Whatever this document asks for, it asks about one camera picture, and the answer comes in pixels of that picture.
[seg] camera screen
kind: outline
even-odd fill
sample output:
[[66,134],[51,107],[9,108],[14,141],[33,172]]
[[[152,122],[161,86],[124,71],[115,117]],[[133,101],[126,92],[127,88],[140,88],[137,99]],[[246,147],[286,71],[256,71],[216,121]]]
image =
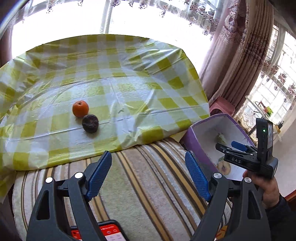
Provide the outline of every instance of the camera screen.
[[274,138],[274,128],[272,125],[268,124],[268,137],[267,137],[267,149],[272,147],[273,138]]

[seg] purple box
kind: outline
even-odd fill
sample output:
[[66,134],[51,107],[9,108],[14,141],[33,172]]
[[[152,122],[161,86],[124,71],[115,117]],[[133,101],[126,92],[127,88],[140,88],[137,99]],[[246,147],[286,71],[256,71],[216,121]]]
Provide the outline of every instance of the purple box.
[[[194,123],[189,127],[180,143],[187,150],[193,151],[199,161],[208,165],[210,170],[216,172],[218,171],[216,168],[218,160],[224,156],[215,148],[219,134],[222,134],[226,145],[229,147],[231,147],[232,141],[254,146],[240,125],[228,114],[216,114]],[[233,164],[230,164],[230,167],[231,171],[225,177],[241,181],[245,169]]]

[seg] checkered tablecloth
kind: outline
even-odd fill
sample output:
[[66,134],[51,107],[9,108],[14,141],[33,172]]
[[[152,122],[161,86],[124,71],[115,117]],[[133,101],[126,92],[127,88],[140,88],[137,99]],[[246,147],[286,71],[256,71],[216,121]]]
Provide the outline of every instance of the checkered tablecloth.
[[[209,115],[183,50],[152,39],[88,35],[37,46],[0,69],[0,196],[15,170],[39,169],[150,143]],[[86,133],[72,105],[99,119]]]

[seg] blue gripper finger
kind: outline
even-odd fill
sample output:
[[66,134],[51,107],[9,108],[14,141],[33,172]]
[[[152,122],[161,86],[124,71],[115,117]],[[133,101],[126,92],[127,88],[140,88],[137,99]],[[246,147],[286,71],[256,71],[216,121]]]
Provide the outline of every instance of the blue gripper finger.
[[233,148],[236,148],[237,150],[244,151],[244,152],[246,152],[248,150],[248,148],[244,144],[236,142],[236,141],[232,141],[231,146]]
[[102,157],[103,158],[99,160],[100,163],[98,167],[95,169],[88,181],[87,192],[85,194],[85,197],[88,199],[88,201],[98,195],[112,165],[112,155],[110,152],[106,152],[106,154],[104,153],[104,156]]
[[185,164],[198,191],[198,194],[207,202],[209,202],[212,198],[212,195],[209,191],[209,182],[195,158],[189,151],[187,151],[185,154]]

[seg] dark purple fruit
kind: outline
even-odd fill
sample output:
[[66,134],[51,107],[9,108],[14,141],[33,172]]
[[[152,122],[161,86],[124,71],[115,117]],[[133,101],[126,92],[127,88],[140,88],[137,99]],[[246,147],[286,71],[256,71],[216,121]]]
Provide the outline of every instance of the dark purple fruit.
[[99,127],[99,120],[95,115],[85,115],[82,119],[83,129],[88,133],[95,133]]

